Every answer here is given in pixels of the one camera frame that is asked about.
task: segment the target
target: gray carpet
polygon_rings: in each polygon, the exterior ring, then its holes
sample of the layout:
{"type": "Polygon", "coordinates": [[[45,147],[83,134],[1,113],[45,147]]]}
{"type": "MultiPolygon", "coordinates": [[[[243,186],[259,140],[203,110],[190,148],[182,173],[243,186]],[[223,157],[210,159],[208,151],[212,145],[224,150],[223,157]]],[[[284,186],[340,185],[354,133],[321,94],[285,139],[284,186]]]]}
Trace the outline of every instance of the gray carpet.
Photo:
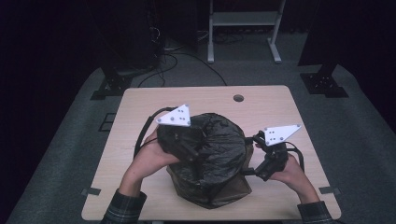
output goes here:
{"type": "MultiPolygon", "coordinates": [[[[336,196],[343,213],[340,220],[396,223],[396,136],[356,79],[337,66],[333,77],[349,98],[310,95],[299,74],[317,72],[318,66],[297,66],[305,34],[279,34],[276,44],[282,64],[273,62],[262,35],[243,37],[231,45],[215,45],[211,67],[230,86],[288,86],[331,185],[341,190],[336,196]]],[[[175,42],[167,45],[176,46],[175,42]]],[[[224,85],[201,61],[177,52],[206,60],[205,44],[198,52],[184,48],[173,54],[177,65],[163,73],[164,83],[158,75],[141,83],[156,72],[152,71],[134,78],[132,87],[224,85]]],[[[161,69],[175,62],[171,56],[162,56],[161,69]]],[[[85,203],[81,191],[91,186],[108,137],[98,129],[107,113],[117,112],[121,99],[90,100],[103,78],[98,68],[82,86],[7,223],[89,223],[80,215],[85,203]]]]}

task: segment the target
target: person's right hand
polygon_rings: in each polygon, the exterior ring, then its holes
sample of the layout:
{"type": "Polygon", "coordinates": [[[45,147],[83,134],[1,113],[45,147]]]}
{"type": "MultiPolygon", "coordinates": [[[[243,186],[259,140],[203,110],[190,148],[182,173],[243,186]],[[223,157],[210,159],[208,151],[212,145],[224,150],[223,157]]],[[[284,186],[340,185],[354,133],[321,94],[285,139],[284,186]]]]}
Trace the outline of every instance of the person's right hand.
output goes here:
{"type": "Polygon", "coordinates": [[[320,201],[314,186],[312,186],[295,157],[290,154],[285,169],[282,172],[275,172],[270,179],[285,183],[297,193],[301,203],[316,203],[320,201]]]}

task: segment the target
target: hand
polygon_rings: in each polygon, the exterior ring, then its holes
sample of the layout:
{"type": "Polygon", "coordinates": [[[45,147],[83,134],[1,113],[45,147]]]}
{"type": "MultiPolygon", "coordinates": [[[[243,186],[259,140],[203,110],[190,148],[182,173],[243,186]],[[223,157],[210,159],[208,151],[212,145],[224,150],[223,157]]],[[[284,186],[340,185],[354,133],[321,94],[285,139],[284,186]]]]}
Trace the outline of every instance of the hand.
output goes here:
{"type": "Polygon", "coordinates": [[[316,203],[320,201],[314,186],[312,186],[301,169],[300,164],[290,154],[285,169],[282,172],[275,172],[270,179],[285,183],[297,193],[301,203],[316,203]]]}
{"type": "Polygon", "coordinates": [[[157,140],[157,129],[145,140],[145,145],[134,157],[131,165],[125,172],[119,193],[127,196],[137,197],[143,178],[154,174],[172,163],[179,162],[174,155],[163,151],[157,140]]]}

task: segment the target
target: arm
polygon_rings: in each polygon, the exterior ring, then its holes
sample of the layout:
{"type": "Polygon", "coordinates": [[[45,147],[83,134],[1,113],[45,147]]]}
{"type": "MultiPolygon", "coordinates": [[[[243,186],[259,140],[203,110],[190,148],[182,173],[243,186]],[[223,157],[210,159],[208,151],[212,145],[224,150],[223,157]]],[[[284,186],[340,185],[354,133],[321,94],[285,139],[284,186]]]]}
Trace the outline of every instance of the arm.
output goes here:
{"type": "Polygon", "coordinates": [[[320,201],[314,186],[293,156],[289,154],[285,169],[282,172],[274,173],[270,179],[285,183],[297,193],[301,202],[301,204],[298,205],[298,209],[303,223],[333,223],[326,204],[320,201]]]}
{"type": "Polygon", "coordinates": [[[147,199],[140,191],[143,179],[166,165],[179,162],[172,154],[163,152],[156,138],[157,130],[146,139],[126,170],[101,224],[136,223],[147,199]]]}

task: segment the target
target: black equipment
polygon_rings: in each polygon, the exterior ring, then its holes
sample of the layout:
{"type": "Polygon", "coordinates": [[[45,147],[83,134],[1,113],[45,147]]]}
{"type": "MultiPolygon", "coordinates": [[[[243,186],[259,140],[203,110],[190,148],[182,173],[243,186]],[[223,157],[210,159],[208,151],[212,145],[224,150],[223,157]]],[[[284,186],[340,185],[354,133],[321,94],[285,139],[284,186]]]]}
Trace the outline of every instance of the black equipment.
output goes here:
{"type": "Polygon", "coordinates": [[[267,146],[265,144],[265,133],[263,131],[259,131],[256,135],[253,135],[253,137],[247,138],[246,141],[250,144],[252,144],[253,141],[256,142],[266,154],[264,161],[256,169],[250,167],[243,169],[241,171],[242,175],[256,175],[263,181],[267,181],[275,172],[280,172],[285,169],[286,162],[289,159],[289,151],[297,153],[300,167],[304,170],[303,153],[301,153],[295,145],[293,145],[294,148],[287,148],[286,143],[282,142],[272,146],[267,146]]]}

